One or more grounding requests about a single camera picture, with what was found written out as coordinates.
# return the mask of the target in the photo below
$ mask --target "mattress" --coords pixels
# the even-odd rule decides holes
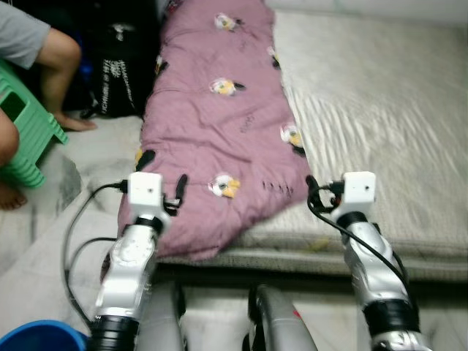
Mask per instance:
[[[412,279],[468,277],[463,29],[276,11],[284,92],[319,183],[377,175],[370,220]],[[174,263],[188,263],[171,259]],[[347,274],[340,235],[301,203],[193,265]]]

